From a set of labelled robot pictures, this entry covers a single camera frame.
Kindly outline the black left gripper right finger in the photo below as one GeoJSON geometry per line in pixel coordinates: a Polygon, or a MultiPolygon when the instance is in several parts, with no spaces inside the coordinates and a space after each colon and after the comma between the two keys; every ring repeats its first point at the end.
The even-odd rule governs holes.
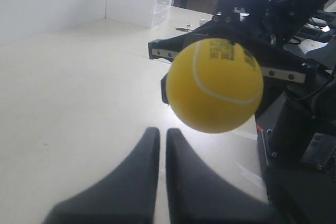
{"type": "Polygon", "coordinates": [[[166,135],[166,187],[171,223],[284,223],[272,205],[215,173],[175,128],[166,135]]]}

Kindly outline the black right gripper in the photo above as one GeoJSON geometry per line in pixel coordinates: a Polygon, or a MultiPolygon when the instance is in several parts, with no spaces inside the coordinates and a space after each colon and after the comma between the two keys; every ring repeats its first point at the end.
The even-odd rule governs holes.
{"type": "Polygon", "coordinates": [[[314,103],[315,61],[305,60],[283,49],[312,15],[300,12],[283,14],[279,10],[267,10],[261,15],[251,12],[247,17],[241,17],[239,13],[218,13],[185,35],[149,42],[149,58],[172,62],[193,42],[207,38],[227,39],[231,44],[241,44],[257,59],[267,93],[275,88],[286,92],[293,101],[314,103]]]}

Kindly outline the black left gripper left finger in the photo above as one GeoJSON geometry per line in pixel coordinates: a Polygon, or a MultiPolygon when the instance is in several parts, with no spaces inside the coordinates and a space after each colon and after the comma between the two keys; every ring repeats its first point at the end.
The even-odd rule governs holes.
{"type": "Polygon", "coordinates": [[[58,203],[44,223],[153,223],[159,160],[160,132],[149,127],[113,172],[58,203]]]}

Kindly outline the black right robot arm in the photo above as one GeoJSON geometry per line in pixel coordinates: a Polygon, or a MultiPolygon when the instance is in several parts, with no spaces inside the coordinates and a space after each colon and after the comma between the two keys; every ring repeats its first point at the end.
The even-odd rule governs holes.
{"type": "Polygon", "coordinates": [[[171,63],[162,100],[189,127],[222,133],[257,122],[281,96],[257,151],[267,202],[232,186],[179,129],[166,136],[172,223],[335,223],[335,68],[287,51],[328,0],[221,0],[193,31],[149,42],[150,59],[171,63]]]}

